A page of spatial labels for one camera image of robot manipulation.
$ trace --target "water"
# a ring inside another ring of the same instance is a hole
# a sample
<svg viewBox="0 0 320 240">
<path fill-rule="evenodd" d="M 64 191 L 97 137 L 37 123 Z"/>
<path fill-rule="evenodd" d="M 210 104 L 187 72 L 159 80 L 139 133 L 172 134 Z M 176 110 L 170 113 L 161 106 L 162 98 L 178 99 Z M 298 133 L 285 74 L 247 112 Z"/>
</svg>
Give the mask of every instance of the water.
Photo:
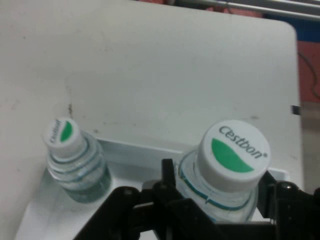
<svg viewBox="0 0 320 240">
<path fill-rule="evenodd" d="M 81 134 L 85 145 L 78 154 L 62 159 L 49 153 L 47 167 L 52 177 L 73 200 L 90 203 L 105 195 L 110 187 L 111 177 L 98 141 L 85 132 Z"/>
<path fill-rule="evenodd" d="M 223 192 L 206 182 L 197 165 L 197 150 L 187 153 L 176 165 L 176 188 L 193 199 L 213 220 L 249 221 L 257 206 L 258 189 L 245 192 Z"/>
</svg>

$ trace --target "dirt stain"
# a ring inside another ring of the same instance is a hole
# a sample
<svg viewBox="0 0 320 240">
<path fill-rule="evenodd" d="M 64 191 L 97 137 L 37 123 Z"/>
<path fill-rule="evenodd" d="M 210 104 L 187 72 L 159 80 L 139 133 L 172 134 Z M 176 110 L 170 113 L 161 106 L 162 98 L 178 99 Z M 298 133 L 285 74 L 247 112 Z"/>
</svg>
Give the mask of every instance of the dirt stain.
<svg viewBox="0 0 320 240">
<path fill-rule="evenodd" d="M 254 115 L 253 115 L 253 116 L 251 116 L 251 117 L 250 117 L 250 119 L 252 119 L 252 120 L 259 120 L 259 119 L 260 119 L 260 117 L 258 117 L 258 116 L 254 116 Z"/>
<path fill-rule="evenodd" d="M 72 104 L 71 103 L 68 105 L 68 112 L 69 112 L 70 117 L 73 119 L 74 117 L 73 117 L 73 110 L 72 110 Z"/>
</svg>

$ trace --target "black plastic mount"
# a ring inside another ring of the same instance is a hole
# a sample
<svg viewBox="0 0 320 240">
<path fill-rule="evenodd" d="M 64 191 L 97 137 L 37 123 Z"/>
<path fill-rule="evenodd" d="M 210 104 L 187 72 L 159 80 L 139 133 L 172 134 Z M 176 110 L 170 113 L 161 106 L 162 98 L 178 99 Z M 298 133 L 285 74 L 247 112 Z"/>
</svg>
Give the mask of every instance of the black plastic mount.
<svg viewBox="0 0 320 240">
<path fill-rule="evenodd" d="M 176 189 L 172 159 L 162 160 L 162 179 L 139 192 L 118 187 L 75 240 L 138 240 L 153 230 L 159 240 L 320 240 L 320 188 L 314 195 L 269 172 L 259 182 L 257 208 L 270 222 L 214 223 Z"/>
</svg>

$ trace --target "water bottle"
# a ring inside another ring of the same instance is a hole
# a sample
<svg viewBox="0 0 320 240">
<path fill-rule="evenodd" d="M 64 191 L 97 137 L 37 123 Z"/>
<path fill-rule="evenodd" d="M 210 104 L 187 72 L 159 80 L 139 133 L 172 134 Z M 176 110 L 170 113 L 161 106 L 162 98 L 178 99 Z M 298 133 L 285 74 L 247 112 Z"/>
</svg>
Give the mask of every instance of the water bottle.
<svg viewBox="0 0 320 240">
<path fill-rule="evenodd" d="M 90 203 L 108 191 L 111 177 L 102 147 L 75 121 L 55 119 L 44 130 L 43 140 L 48 148 L 47 169 L 73 200 Z"/>
<path fill-rule="evenodd" d="M 219 122 L 176 168 L 176 188 L 213 220 L 245 222 L 257 206 L 258 183 L 270 164 L 270 147 L 254 126 Z"/>
</svg>

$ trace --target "small water bottle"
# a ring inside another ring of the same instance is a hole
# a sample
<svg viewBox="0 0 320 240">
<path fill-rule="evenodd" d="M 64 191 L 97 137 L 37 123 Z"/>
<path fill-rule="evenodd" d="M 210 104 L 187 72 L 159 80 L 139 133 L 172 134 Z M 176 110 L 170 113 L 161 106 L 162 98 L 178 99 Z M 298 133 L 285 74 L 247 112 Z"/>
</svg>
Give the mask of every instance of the small water bottle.
<svg viewBox="0 0 320 240">
<path fill-rule="evenodd" d="M 44 130 L 43 140 L 48 171 L 73 200 L 90 203 L 108 191 L 111 178 L 102 147 L 75 121 L 55 119 Z"/>
<path fill-rule="evenodd" d="M 243 121 L 222 121 L 179 162 L 176 188 L 213 221 L 249 221 L 269 163 L 268 141 L 257 128 Z"/>
</svg>

